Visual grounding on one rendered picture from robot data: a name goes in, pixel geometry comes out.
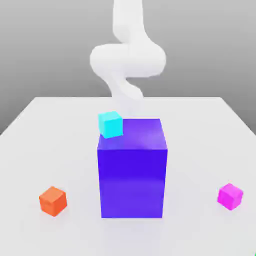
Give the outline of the large purple box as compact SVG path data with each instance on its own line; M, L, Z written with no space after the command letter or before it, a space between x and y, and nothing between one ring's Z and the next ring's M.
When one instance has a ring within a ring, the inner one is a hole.
M158 118L124 119L122 136L100 136L102 218L161 218L167 160L168 147Z

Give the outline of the small cyan cube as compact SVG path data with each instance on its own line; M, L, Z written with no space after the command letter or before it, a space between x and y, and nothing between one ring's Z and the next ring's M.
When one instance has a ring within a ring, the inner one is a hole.
M116 111L99 113L98 126L100 134L105 139L119 137L124 134L123 118Z

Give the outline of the small orange cube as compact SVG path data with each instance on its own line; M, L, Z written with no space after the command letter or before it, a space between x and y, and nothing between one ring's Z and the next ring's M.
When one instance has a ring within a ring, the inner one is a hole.
M40 208L43 212L56 217L67 207L66 193L54 186L51 186L39 196Z

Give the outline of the small magenta cube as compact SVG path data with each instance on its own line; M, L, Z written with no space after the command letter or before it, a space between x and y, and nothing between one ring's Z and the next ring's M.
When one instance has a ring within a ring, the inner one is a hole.
M218 192L217 202L232 211L237 208L242 201L244 191L231 183L221 187Z

